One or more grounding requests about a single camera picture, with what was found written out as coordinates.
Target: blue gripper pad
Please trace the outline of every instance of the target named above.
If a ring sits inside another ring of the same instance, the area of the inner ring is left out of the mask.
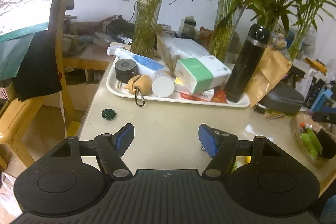
[[[215,138],[203,125],[200,125],[198,128],[198,139],[205,148],[208,155],[213,158],[218,151]]]
[[[113,138],[115,138],[115,150],[122,157],[134,140],[134,126],[130,123],[124,125]]]

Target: white plastic bottle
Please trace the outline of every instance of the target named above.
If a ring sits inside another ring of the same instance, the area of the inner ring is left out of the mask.
[[[119,59],[132,59],[137,64],[137,70],[140,75],[148,75],[151,77],[154,72],[158,70],[164,70],[165,67],[155,60],[152,60],[150,58],[134,54],[128,50],[125,50],[122,47],[109,47],[107,49],[108,55],[115,55],[119,57]]]
[[[168,97],[174,92],[174,80],[169,75],[169,69],[150,58],[134,54],[122,47],[109,47],[108,55],[115,55],[120,59],[132,59],[136,62],[140,75],[148,75],[152,79],[152,91],[158,97]]]

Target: green and white box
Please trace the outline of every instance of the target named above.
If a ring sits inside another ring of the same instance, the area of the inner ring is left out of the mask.
[[[180,59],[174,73],[191,94],[226,83],[231,75],[230,69],[213,55]]]

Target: white tray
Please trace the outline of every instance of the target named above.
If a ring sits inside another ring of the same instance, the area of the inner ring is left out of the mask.
[[[118,80],[116,78],[115,63],[118,60],[119,58],[116,57],[113,62],[111,70],[109,71],[109,74],[107,76],[106,87],[110,92],[112,92],[113,94],[117,96],[132,98],[134,100],[134,95],[131,94],[128,90],[124,89],[126,84],[122,84],[120,89],[117,88]],[[144,98],[145,100],[154,100],[154,101],[163,101],[163,102],[175,102],[175,103],[186,103],[186,104],[197,104],[197,105],[212,105],[212,106],[227,106],[227,107],[247,107],[250,105],[250,99],[246,95],[246,93],[244,93],[242,99],[239,102],[232,103],[228,101],[227,104],[187,100],[187,99],[182,98],[179,92],[174,92],[172,95],[170,95],[167,98],[157,97],[154,94],[150,96],[144,96]]]

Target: carabiner clip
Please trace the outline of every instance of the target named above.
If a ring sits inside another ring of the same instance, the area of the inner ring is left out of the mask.
[[[135,103],[137,104],[137,106],[139,106],[139,107],[142,107],[142,106],[144,106],[145,105],[145,99],[144,99],[144,97],[142,96],[142,94],[141,94],[141,92],[140,92],[140,89],[136,86],[135,88],[135,92],[134,92],[134,94],[135,94]],[[139,105],[138,104],[138,94],[140,95],[140,98],[141,98],[141,100],[142,100],[142,105]]]

